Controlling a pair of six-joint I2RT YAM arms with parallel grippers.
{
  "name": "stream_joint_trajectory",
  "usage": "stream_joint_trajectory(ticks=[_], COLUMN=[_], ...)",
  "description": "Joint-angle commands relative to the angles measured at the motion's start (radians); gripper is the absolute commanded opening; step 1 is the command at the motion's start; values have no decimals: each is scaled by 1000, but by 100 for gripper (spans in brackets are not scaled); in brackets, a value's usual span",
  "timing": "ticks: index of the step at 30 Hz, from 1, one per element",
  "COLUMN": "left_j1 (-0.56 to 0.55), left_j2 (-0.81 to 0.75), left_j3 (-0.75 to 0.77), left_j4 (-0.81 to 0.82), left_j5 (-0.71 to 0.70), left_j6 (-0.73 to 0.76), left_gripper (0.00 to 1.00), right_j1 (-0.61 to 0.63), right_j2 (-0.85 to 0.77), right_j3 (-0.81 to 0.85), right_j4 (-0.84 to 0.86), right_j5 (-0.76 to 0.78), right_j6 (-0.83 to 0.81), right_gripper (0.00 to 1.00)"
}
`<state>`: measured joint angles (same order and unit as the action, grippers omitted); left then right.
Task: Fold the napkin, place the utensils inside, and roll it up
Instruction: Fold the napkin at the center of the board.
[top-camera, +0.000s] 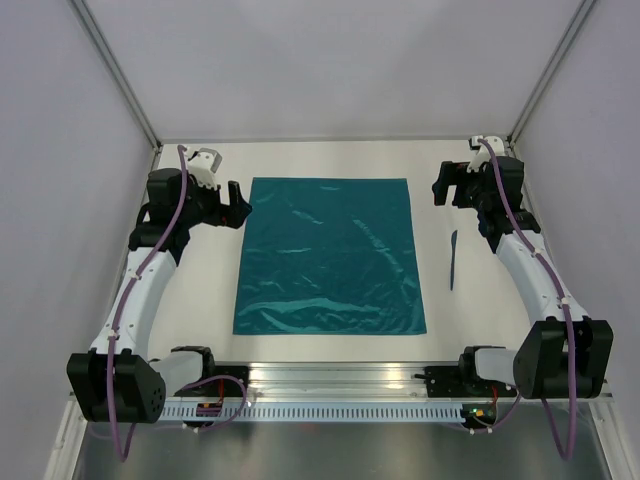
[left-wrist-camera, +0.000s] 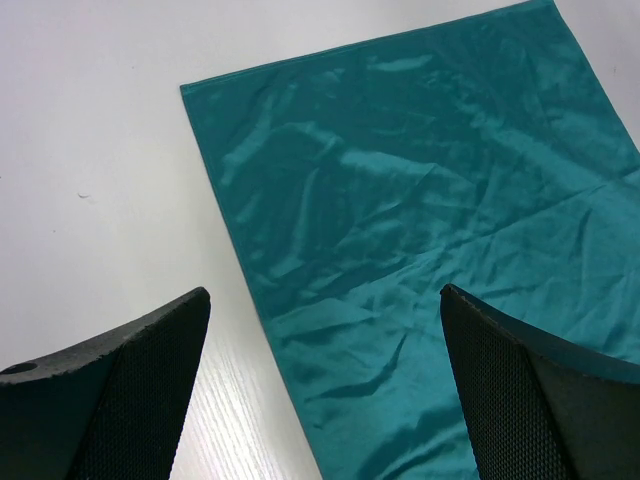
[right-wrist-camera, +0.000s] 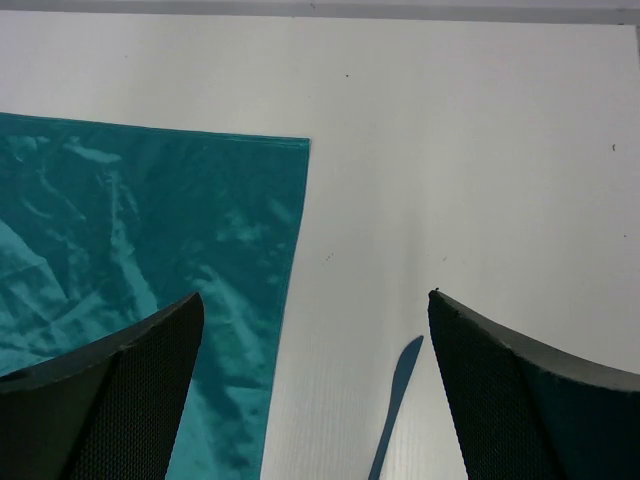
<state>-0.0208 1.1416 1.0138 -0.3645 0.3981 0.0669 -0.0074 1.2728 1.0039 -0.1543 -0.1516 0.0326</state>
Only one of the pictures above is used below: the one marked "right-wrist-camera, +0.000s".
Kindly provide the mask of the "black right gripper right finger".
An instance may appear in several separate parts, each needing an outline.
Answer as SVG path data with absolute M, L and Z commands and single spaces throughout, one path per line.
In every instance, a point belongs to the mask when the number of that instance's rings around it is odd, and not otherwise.
M 439 290 L 428 319 L 468 478 L 638 478 L 638 375 L 506 328 Z

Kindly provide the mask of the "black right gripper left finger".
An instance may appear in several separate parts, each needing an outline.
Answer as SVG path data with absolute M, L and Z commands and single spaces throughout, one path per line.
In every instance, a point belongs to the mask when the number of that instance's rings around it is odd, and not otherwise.
M 165 478 L 203 325 L 203 301 L 192 293 L 2 376 L 2 478 Z

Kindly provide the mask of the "blue plastic knife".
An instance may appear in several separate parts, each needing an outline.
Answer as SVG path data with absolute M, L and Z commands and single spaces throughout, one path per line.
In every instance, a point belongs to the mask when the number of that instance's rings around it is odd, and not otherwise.
M 391 382 L 391 391 L 387 414 L 369 471 L 369 480 L 380 479 L 382 467 L 384 465 L 384 460 L 397 420 L 397 416 L 399 414 L 402 400 L 414 371 L 423 341 L 423 335 L 420 335 L 413 339 L 406 345 L 398 358 Z

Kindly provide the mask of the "teal cloth napkin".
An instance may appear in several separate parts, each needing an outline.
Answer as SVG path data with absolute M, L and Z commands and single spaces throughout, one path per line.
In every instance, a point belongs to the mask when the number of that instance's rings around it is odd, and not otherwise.
M 189 293 L 202 343 L 171 479 L 260 475 L 310 142 L 1 117 L 1 370 Z

